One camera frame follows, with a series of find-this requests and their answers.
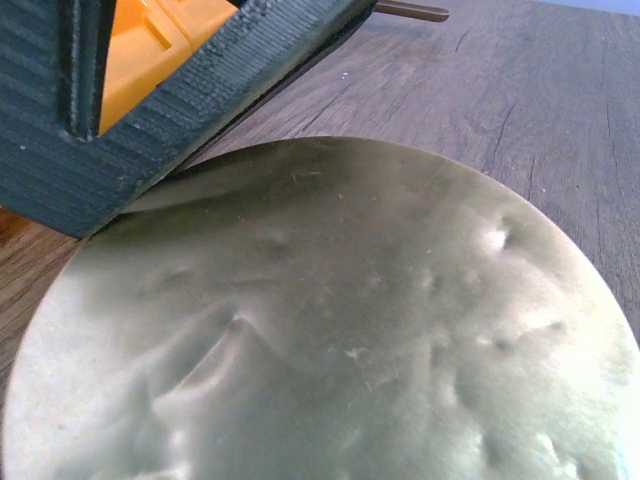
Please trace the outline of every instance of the orange plastic part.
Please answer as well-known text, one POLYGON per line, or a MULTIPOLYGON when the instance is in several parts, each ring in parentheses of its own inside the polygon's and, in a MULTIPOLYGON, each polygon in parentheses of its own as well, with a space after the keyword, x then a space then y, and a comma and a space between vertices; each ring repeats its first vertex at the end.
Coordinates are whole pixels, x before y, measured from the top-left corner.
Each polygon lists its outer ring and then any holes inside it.
POLYGON ((153 92, 235 12, 226 0, 117 0, 100 133, 153 92))

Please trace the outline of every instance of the brown rod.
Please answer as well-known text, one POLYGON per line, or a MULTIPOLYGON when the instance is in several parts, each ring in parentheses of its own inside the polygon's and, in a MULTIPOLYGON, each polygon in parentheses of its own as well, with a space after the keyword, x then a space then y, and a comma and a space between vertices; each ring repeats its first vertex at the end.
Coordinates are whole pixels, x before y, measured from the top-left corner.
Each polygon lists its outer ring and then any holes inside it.
POLYGON ((449 18, 449 11, 444 8, 425 7, 411 3, 396 2, 394 0, 379 0, 375 11, 399 17, 415 18, 427 22, 444 22, 449 18))

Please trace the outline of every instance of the ridged black plastic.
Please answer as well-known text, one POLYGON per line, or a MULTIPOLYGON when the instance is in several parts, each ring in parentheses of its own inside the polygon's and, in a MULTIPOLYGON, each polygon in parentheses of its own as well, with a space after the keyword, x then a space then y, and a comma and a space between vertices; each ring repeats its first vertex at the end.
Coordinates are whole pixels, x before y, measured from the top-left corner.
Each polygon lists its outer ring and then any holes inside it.
POLYGON ((94 233, 268 100, 347 38, 374 3, 249 0, 99 138, 100 19, 112 4, 87 5, 0 1, 0 205, 74 237, 94 233))

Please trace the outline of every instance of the wood grain surface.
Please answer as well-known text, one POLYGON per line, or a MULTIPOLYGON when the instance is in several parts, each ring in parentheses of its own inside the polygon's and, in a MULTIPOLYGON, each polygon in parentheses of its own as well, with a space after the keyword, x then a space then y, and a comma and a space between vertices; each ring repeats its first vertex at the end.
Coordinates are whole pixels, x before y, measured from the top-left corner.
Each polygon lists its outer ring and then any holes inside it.
MULTIPOLYGON (((463 162, 556 222, 640 338, 640 19, 520 0, 437 6, 451 11, 444 24, 374 14, 208 156, 345 135, 463 162)), ((1 389, 35 306, 76 246, 0 210, 1 389)))

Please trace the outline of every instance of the gold metal plate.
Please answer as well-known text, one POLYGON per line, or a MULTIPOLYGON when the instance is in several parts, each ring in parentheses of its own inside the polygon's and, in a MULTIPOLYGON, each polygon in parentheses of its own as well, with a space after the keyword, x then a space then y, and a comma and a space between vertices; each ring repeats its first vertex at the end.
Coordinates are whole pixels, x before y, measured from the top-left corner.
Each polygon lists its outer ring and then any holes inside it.
POLYGON ((8 480, 640 478, 640 355, 497 182, 344 138, 233 152, 89 240, 14 369, 8 480))

